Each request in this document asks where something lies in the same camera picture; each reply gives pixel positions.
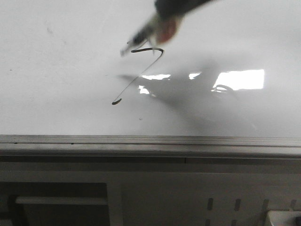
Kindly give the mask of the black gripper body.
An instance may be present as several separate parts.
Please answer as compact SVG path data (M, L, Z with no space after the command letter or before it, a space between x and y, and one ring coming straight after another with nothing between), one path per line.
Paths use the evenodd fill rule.
M154 5L161 18L184 15L210 2L209 0L156 0Z

